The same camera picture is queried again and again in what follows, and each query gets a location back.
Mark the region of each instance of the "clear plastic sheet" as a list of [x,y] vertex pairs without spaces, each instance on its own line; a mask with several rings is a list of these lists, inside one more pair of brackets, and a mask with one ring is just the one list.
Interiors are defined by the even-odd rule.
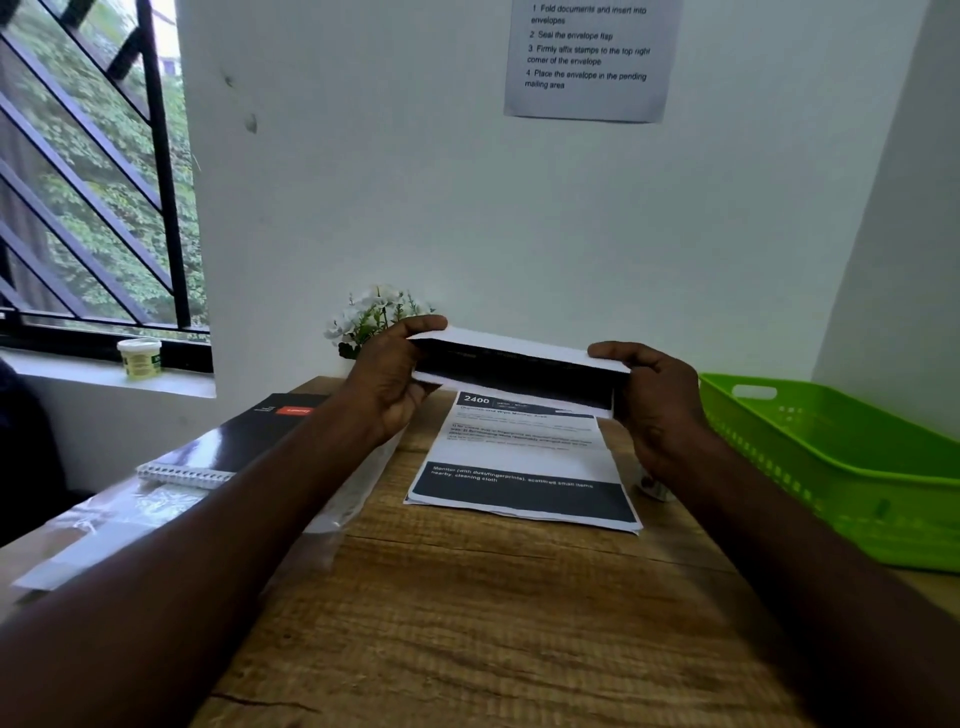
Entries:
[[[344,528],[360,512],[402,434],[377,448],[347,479],[291,548],[278,574],[332,567]],[[0,620],[32,600],[31,592],[56,589],[210,492],[131,477],[0,548]],[[16,581],[27,586],[14,586]]]

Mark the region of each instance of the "white jar lid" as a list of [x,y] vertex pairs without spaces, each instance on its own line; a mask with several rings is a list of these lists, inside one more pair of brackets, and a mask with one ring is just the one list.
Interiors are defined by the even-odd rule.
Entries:
[[117,349],[126,353],[159,352],[162,345],[158,339],[125,339],[117,342]]

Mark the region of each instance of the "envelope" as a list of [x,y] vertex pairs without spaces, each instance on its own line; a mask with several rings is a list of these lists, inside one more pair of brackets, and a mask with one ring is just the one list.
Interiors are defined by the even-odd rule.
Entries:
[[469,389],[472,394],[613,416],[613,392],[630,368],[587,352],[447,327],[410,337],[426,356],[414,379]]

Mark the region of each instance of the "basket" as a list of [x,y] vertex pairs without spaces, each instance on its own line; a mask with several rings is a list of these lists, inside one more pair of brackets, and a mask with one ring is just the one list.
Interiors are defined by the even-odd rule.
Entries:
[[701,375],[712,427],[884,564],[960,572],[960,443],[830,387]]

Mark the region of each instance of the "window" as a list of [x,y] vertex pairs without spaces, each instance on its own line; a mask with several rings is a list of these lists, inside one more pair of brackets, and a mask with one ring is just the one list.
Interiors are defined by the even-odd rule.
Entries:
[[0,346],[212,371],[173,0],[0,0]]

